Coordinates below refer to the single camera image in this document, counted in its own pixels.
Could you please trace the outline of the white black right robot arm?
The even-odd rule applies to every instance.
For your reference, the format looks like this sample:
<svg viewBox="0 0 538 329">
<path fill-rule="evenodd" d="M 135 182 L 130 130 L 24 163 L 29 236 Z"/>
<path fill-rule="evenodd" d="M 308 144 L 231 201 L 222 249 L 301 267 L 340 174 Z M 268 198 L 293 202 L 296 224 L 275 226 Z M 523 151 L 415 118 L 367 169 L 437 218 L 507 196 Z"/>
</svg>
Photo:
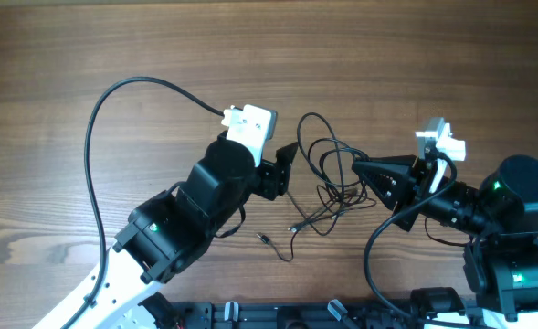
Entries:
<svg viewBox="0 0 538 329">
<path fill-rule="evenodd" d="M 420 215 L 467 234 L 463 271 L 477 305 L 516 323 L 538 312 L 538 160 L 513 155 L 481 186 L 458 180 L 452 157 L 433 150 L 415 155 L 356 160 L 353 171 L 392 216 L 370 236 L 364 249 L 364 276 L 374 295 L 410 323 L 438 325 L 438 314 L 456 304 L 447 288 L 413 291 L 422 302 L 403 311 L 377 288 L 370 256 L 376 240 L 391 225 L 409 231 Z"/>
</svg>

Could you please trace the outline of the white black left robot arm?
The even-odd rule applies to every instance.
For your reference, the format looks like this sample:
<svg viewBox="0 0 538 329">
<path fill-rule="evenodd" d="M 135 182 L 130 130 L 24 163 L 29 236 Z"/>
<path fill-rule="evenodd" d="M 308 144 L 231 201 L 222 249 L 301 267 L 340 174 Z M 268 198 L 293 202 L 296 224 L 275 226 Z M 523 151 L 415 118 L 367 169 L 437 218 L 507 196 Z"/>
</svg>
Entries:
<svg viewBox="0 0 538 329">
<path fill-rule="evenodd" d="M 276 162 L 256 164 L 244 145 L 219 135 L 187 180 L 145 201 L 128 217 L 96 268 L 39 323 L 39 328 L 112 328 L 131 309 L 159 292 L 203 256 L 221 228 L 243 212 L 251 195 L 285 194 L 298 145 L 276 152 Z"/>
</svg>

